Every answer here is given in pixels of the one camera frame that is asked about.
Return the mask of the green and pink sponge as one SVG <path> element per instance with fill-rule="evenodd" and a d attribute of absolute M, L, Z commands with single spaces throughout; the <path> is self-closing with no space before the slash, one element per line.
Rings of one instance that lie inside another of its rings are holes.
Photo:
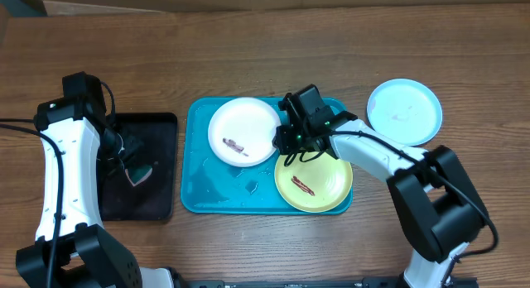
<path fill-rule="evenodd" d="M 125 170 L 125 175 L 132 187 L 136 187 L 146 181 L 151 174 L 152 167 L 150 165 L 131 166 Z"/>

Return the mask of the yellow green plate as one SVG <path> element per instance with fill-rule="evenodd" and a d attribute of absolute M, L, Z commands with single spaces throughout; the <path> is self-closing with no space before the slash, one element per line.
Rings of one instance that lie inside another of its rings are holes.
<path fill-rule="evenodd" d="M 308 162 L 296 158 L 284 166 L 286 158 L 278 157 L 274 180 L 281 197 L 295 209 L 323 213 L 339 206 L 351 192 L 354 175 L 349 162 L 323 154 Z"/>

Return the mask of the white plate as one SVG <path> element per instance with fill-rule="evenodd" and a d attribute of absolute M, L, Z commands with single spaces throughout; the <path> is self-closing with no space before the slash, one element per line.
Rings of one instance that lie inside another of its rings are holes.
<path fill-rule="evenodd" d="M 275 152 L 272 139 L 281 120 L 277 111 L 258 98 L 235 98 L 215 111 L 208 126 L 208 142 L 224 163 L 250 167 Z"/>

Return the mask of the light blue plate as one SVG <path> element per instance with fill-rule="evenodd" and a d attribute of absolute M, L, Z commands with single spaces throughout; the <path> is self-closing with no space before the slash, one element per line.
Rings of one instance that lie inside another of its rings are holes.
<path fill-rule="evenodd" d="M 380 84 L 369 96 L 366 113 L 376 132 L 407 146 L 429 142 L 443 123 L 438 97 L 412 79 L 391 79 Z"/>

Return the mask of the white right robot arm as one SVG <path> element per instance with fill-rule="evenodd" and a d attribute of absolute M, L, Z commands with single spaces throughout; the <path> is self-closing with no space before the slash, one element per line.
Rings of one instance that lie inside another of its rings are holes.
<path fill-rule="evenodd" d="M 277 127 L 273 145 L 293 161 L 328 154 L 347 161 L 388 185 L 401 228 L 412 245 L 405 271 L 393 287 L 476 287 L 455 278 L 456 264 L 477 255 L 468 246 L 488 227 L 498 233 L 457 155 L 446 146 L 432 151 L 405 146 L 375 132 L 347 111 L 334 113 L 310 84 L 279 102 L 288 122 Z"/>

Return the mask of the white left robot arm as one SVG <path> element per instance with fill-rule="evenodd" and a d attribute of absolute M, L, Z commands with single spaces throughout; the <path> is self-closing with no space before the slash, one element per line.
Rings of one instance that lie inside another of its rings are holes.
<path fill-rule="evenodd" d="M 36 241 L 17 251 L 16 268 L 30 287 L 140 287 L 134 255 L 103 227 L 98 154 L 123 148 L 110 129 L 101 81 L 79 72 L 62 79 L 63 96 L 37 108 L 45 152 L 45 193 Z"/>

